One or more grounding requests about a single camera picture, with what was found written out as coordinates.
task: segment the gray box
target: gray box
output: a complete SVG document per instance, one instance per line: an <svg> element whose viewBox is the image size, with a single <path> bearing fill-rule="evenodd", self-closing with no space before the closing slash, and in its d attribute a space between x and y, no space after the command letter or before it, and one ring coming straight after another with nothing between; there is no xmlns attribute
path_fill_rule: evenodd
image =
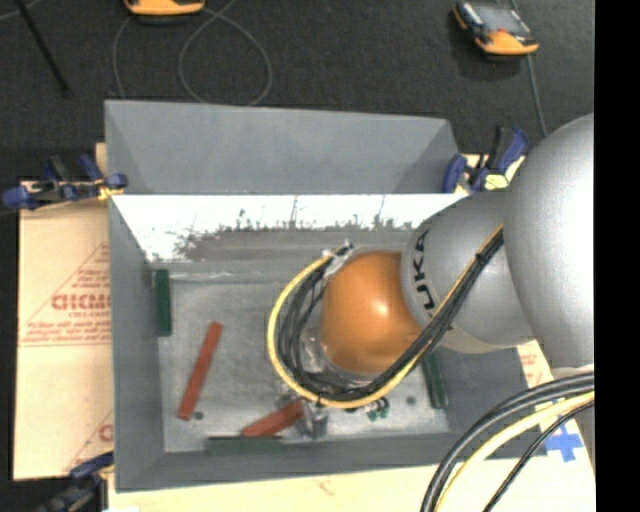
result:
<svg viewBox="0 0 640 512"><path fill-rule="evenodd" d="M462 356L442 349L446 411L430 408L416 371L394 390L388 428L367 424L363 415L335 416L330 422L340 428L320 442L293 435L257 445L239 438L240 426L275 408L278 379L262 341L275 295L323 248L348 238L361 248L402 250L424 216L451 203L451 196L433 194L457 151L450 126L439 119L252 107L130 101L105 107L109 170L130 180L109 212L119 490L434 464L482 412L525 387L513 350ZM296 212L281 219L293 225L245 223L244 210L273 204L274 196ZM360 200L379 201L378 214L394 201L396 210L387 217L367 210L352 221L344 205ZM237 222L195 229L206 212L202 201L212 208L232 201ZM343 213L334 223L305 224L303 209L298 216L291 208L303 204L309 211L319 201ZM416 223L403 220L403 205ZM177 233L170 223L185 212L196 212L185 226L194 229ZM153 240L166 231L182 251L154 251ZM159 268L172 276L170 337L157 334ZM213 320L225 330L198 404L203 417L181 422L175 406ZM419 411L410 413L411 407ZM209 437L215 439L207 443Z"/></svg>

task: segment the black cable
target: black cable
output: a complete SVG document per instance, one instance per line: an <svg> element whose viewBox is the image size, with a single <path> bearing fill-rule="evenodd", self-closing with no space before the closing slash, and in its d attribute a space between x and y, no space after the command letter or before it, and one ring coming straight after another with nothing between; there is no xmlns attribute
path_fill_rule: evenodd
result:
<svg viewBox="0 0 640 512"><path fill-rule="evenodd" d="M510 422L509 419L512 416L536 405L593 391L594 385L595 376L593 372L574 375L527 389L491 409L467 430L442 459L429 483L421 510L423 512L432 512L435 509L439 496L444 490L458 459L464 450L484 432L496 424L504 427L506 423Z"/></svg>
<svg viewBox="0 0 640 512"><path fill-rule="evenodd" d="M26 7L27 7L27 9L31 9L32 7L35 7L40 2L42 2L42 0L33 0L33 2L29 2L26 5ZM4 21L4 20L11 19L11 18L15 18L16 16L20 16L20 11L18 9L16 9L15 11L10 11L10 12L5 13L5 14L0 14L0 21Z"/></svg>
<svg viewBox="0 0 640 512"><path fill-rule="evenodd" d="M500 0L494 0L496 4L500 4ZM516 0L511 1L511 8L519 13L520 9L516 4ZM533 95L533 105L536 111L536 117L538 118L538 124L540 126L540 131L542 132L542 136L547 136L547 124L544 121L544 114L542 112L542 106L540 102L540 93L538 92L538 83L536 80L536 73L533 67L533 57L529 54L527 55L527 71L529 74L529 84L531 85L531 93Z"/></svg>
<svg viewBox="0 0 640 512"><path fill-rule="evenodd" d="M500 487L496 490L494 495L491 497L489 502L486 504L486 506L484 507L482 512L491 512L491 510L493 510L493 508L496 506L498 501L500 501L500 498L502 498L502 496L504 496L504 494L505 494L505 492L507 492L507 489L509 488L509 486L513 483L513 481L516 479L516 477L522 471L522 469L526 466L526 464L531 460L531 457L533 457L534 453L538 450L538 448L540 448L542 443L544 443L556 430L558 430L558 428L560 428L562 425L564 425L567 421L569 421L570 419L572 419L573 417L575 417L576 415L578 415L582 411L585 411L585 410L593 407L593 405L594 405L594 403L592 401L592 402L586 403L584 405L581 405L580 407L578 407L575 410L565 414L564 416L560 416L553 423L553 425L551 425L544 432L542 432L535 439L535 441L531 444L531 446L529 446L529 448L527 448L527 451L524 452L522 457L520 457L520 459L518 460L516 465L509 472L509 474L504 479L504 481L502 482Z"/></svg>
<svg viewBox="0 0 640 512"><path fill-rule="evenodd" d="M322 394L323 396L337 401L349 401L371 395L381 389L387 382L389 382L389 380L398 375L398 373L410 364L413 359L417 358L414 363L415 367L415 365L420 361L429 357L433 353L443 336L447 333L453 318L459 311L460 307L462 307L464 299L468 295L473 284L493 255L502 247L503 243L503 230L499 229L493 234L481 251L475 255L473 262L469 268L466 269L464 275L460 279L460 282L449 298L441 305L438 313L431 319L418 338L416 338L409 348L387 370L380 373L367 384L353 386L345 382L345 384L338 389L336 389L335 386L327 386L326 376L325 378L318 378L318 374L310 374L304 371L301 367L301 358L299 356L299 333L302 331L304 324L297 326L294 331L291 330L291 309L294 308L296 304L302 303L304 296L309 291L309 287L306 283L315 279L314 276L317 276L318 272L324 274L324 271L330 263L327 262L308 277L307 280L305 280L305 283L303 283L294 294L293 303L285 315L283 331L281 331L281 334L284 332L285 337L288 339L282 340L280 337L279 342L279 357L282 363L290 370L292 377L294 377L296 381L315 394ZM304 315L305 321L308 319L308 316L309 315Z"/></svg>
<svg viewBox="0 0 640 512"><path fill-rule="evenodd" d="M58 68L58 65L55 59L53 58L53 55L51 54L49 47L44 42L44 39L42 38L42 34L40 34L38 27L36 27L36 24L33 21L31 14L29 13L29 9L27 9L27 6L24 4L22 0L13 0L13 2L16 4L18 11L20 11L22 18L24 19L24 22L29 28L31 35L33 36L35 42L38 45L38 48L40 49L40 53L42 53L42 56L47 61L47 64L49 65L49 69L51 70L51 72L53 73L53 76L58 82L62 96L67 99L71 98L73 96L73 90L71 89L71 87L69 87L69 84L65 80L64 76L62 76L62 72L60 71L60 68Z"/></svg>

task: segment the black floor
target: black floor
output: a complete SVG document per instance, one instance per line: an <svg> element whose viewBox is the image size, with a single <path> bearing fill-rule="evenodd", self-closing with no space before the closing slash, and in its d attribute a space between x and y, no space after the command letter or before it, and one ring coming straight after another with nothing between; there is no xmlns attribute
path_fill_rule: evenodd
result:
<svg viewBox="0 0 640 512"><path fill-rule="evenodd" d="M595 0L520 0L540 50L502 64L471 46L451 0L236 0L199 34L211 14L148 26L121 0L24 1L74 95L62 97L14 1L0 0L1 189L39 175L53 153L93 148L105 98L442 117L464 152L488 151L496 125L536 144L594 109ZM16 217L0 215L0 510L22 512L62 484L9 482Z"/></svg>

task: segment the yellow cable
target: yellow cable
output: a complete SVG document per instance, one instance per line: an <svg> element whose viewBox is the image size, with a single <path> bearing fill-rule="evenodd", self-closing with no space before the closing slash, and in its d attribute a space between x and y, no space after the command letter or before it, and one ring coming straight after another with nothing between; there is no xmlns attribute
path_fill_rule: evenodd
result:
<svg viewBox="0 0 640 512"><path fill-rule="evenodd" d="M446 488L442 492L438 503L434 509L435 512L442 510L442 507L446 503L447 499L451 496L451 490L455 487L456 484L459 485L462 477L469 472L471 468L476 466L478 463L482 462L488 456L490 456L493 452L495 452L498 448L500 448L503 444L510 441L514 437L519 434L522 434L524 431L529 430L530 428L548 420L550 418L554 418L560 414L567 414L582 405L585 405L587 402L590 402L594 399L595 393L590 391L588 393L583 393L574 398L568 398L563 400L562 402L558 402L553 405L549 405L544 409L541 409L521 420L509 425L505 429L498 432L488 441L486 441L480 448L478 448L472 455L469 457L458 469L455 475L451 478Z"/></svg>
<svg viewBox="0 0 640 512"><path fill-rule="evenodd" d="M98 191L98 199L100 201L106 201L111 196L124 194L124 190L122 189L109 189L107 187L100 187Z"/></svg>
<svg viewBox="0 0 640 512"><path fill-rule="evenodd" d="M485 249L485 247L494 238L494 236L496 236L496 234L502 229L502 227L503 227L503 225L500 224L494 230L494 232L491 233L491 235L485 240L485 242L482 245L482 247L480 247L478 252L482 252ZM309 274L311 274L312 272L317 270L319 267L324 265L331 258L333 258L333 255L329 254L329 255L323 256L322 258L317 259L316 261L311 263L311 265L309 265L305 269L303 269L298 275L296 275L289 282L289 284L287 284L287 286L285 286L284 290L282 290L282 292L280 293L280 295L278 296L278 298L276 299L276 301L274 303L274 306L273 306L273 308L271 310L271 315L269 316L269 322L267 324L267 334L266 334L267 352L269 354L269 359L271 360L271 365L276 370L276 373L280 376L280 378L293 391L298 393L300 396L306 398L307 400L309 400L311 402L317 403L319 405L324 405L324 406L327 406L327 407L335 407L335 408L338 408L338 409L356 409L358 407L363 407L365 405L370 404L371 402L374 402L375 400L378 400L379 398L384 397L392 389L394 389L402 381L402 379L404 379L407 376L407 374L411 371L411 369L415 365L416 361L418 361L418 359L420 359L422 354L424 354L424 352L430 346L430 343L427 343L422 348L422 350L420 351L420 353L418 355L413 357L405 366L403 366L398 371L398 373L396 375L394 375L391 379L389 379L380 389L378 389L377 391L374 391L373 393L371 393L371 394L369 394L367 396L363 396L361 398L356 398L356 399L353 399L353 400L332 400L330 398L321 397L318 394L314 393L313 391L310 391L310 390L306 389L300 383L298 383L289 374L289 372L284 367L284 365L281 363L281 361L280 361L280 359L278 357L278 353L277 353L277 349L276 349L276 335L275 335L276 325L278 323L278 316L280 315L280 311L282 310L282 307L283 307L284 303L286 302L287 297L291 294L291 292L302 281L304 281ZM473 265L474 261L475 261L475 259L472 259L471 261L469 261L469 263L467 264L467 267L460 274L460 276L458 277L458 279L456 280L454 285L451 287L451 289L447 293L447 295L444 298L444 300L442 300L442 302L440 302L440 305L436 309L436 312L434 313L434 316L437 315L440 312L440 310L447 304L447 302L449 301L449 298L451 297L451 295L453 295L454 291L458 288L458 286L462 282L464 276L467 275L467 273L471 269L471 266Z"/></svg>

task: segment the cable bundle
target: cable bundle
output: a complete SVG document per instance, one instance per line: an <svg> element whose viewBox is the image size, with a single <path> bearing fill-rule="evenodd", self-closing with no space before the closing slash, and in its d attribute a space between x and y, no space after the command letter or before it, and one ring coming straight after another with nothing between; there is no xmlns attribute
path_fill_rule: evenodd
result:
<svg viewBox="0 0 640 512"><path fill-rule="evenodd" d="M458 277L418 338L387 370L362 385L344 383L343 379L330 372L309 372L303 367L300 335L322 297L325 272L336 257L344 254L345 249L316 260L285 287L271 311L267 326L267 350L273 367L289 387L318 405L353 409L384 397L435 350L476 279L503 242L500 225ZM292 296L291 303L280 321L281 311L289 296Z"/></svg>
<svg viewBox="0 0 640 512"><path fill-rule="evenodd" d="M456 484L470 468L491 455L507 441L545 420L553 419L560 415L551 427L538 436L517 462L506 480L485 506L484 511L489 512L544 440L560 425L573 418L579 412L594 405L594 379L594 372L589 372L543 384L515 395L486 413L458 440L441 461L431 479L421 510L423 512L442 510ZM514 417L517 418L519 413L542 404L547 405L543 409L528 414L521 419L514 419ZM455 465L462 459L462 453L466 448L473 444L482 434L490 431L493 426L505 424L508 426L480 446L454 474Z"/></svg>

